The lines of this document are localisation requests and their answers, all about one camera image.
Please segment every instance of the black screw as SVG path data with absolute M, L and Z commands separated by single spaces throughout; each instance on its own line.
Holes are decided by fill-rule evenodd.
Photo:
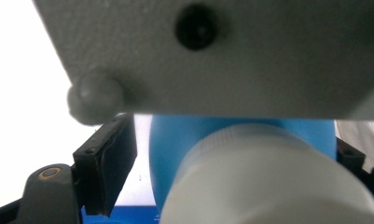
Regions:
M 178 17 L 175 35 L 187 49 L 205 49 L 217 35 L 215 21 L 215 14 L 210 8 L 201 4 L 188 6 Z

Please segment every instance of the textured gray surface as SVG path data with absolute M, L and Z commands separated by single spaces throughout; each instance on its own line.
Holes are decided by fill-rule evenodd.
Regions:
M 106 74 L 122 112 L 374 119 L 374 0 L 200 2 L 219 35 L 191 51 L 174 25 L 194 1 L 35 0 L 76 92 Z

